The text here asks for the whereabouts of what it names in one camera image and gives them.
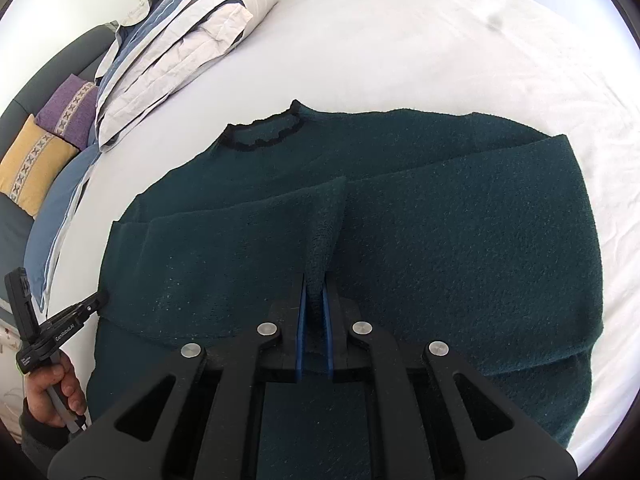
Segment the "dark left sleeve forearm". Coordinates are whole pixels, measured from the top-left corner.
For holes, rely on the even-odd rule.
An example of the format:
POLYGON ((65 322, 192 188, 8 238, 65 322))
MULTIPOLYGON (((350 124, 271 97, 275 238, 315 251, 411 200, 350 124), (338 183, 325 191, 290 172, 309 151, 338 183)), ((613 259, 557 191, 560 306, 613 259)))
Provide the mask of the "dark left sleeve forearm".
POLYGON ((23 453, 42 474, 47 474, 51 460, 68 445, 72 435, 65 426, 52 427, 38 422, 29 411, 27 399, 23 401, 20 426, 23 453))

